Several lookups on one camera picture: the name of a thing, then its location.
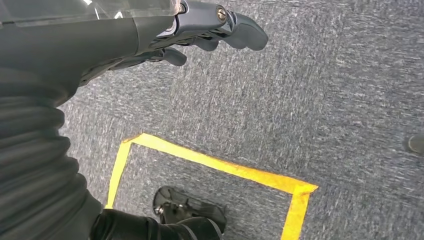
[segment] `yellow tape square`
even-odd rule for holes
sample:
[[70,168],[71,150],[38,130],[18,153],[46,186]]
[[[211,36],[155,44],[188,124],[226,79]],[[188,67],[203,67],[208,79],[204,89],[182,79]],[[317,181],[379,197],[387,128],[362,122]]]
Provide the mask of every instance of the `yellow tape square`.
[[240,178],[255,181],[262,185],[278,189],[282,192],[292,194],[290,207],[284,222],[281,234],[281,240],[298,240],[304,222],[305,214],[308,209],[310,194],[318,186],[297,180],[288,176],[278,175],[232,162],[220,160],[205,154],[195,152],[188,148],[175,145],[156,136],[143,133],[135,138],[124,140],[119,146],[115,164],[113,166],[112,176],[110,177],[109,193],[106,209],[112,209],[115,197],[118,191],[119,182],[124,172],[128,155],[130,154],[131,144],[138,144],[163,153],[167,153],[194,163],[202,164],[212,169],[216,169]]

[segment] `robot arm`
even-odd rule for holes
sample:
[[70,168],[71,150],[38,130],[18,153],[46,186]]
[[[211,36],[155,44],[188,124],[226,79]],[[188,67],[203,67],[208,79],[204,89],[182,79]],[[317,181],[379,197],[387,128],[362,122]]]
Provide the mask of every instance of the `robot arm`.
[[[11,10],[6,3],[25,1],[0,0],[0,239],[86,240],[90,233],[119,239],[119,228],[140,240],[159,239],[148,237],[161,228],[151,219],[135,223],[124,213],[101,213],[77,160],[67,156],[71,143],[59,135],[65,117],[56,107],[107,70],[145,61],[183,65],[186,57],[172,45],[213,51],[225,41],[236,49],[261,50],[268,37],[244,15],[185,0],[176,15],[98,20],[99,14],[90,21],[31,26],[5,18]],[[136,233],[135,226],[149,229]]]

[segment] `metal bolt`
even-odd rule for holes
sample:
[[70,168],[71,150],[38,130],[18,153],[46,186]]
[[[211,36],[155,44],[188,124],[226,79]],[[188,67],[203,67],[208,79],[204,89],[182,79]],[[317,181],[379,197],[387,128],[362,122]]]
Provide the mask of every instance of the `metal bolt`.
[[218,6],[216,9],[216,15],[221,22],[224,22],[227,19],[227,12],[222,6]]
[[162,207],[157,207],[154,209],[154,212],[156,214],[163,214],[164,213],[164,209]]

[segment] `robotic finger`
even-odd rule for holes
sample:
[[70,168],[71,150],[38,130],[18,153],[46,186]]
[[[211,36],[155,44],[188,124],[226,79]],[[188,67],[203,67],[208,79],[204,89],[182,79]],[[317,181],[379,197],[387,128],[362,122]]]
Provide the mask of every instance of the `robotic finger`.
[[194,45],[211,52],[218,47],[220,41],[235,49],[260,51],[267,45],[268,36],[248,16],[227,10],[218,4],[182,0],[172,25],[158,34],[149,47],[143,50],[144,53],[128,58],[109,70],[163,60],[182,66],[187,57],[170,46]]

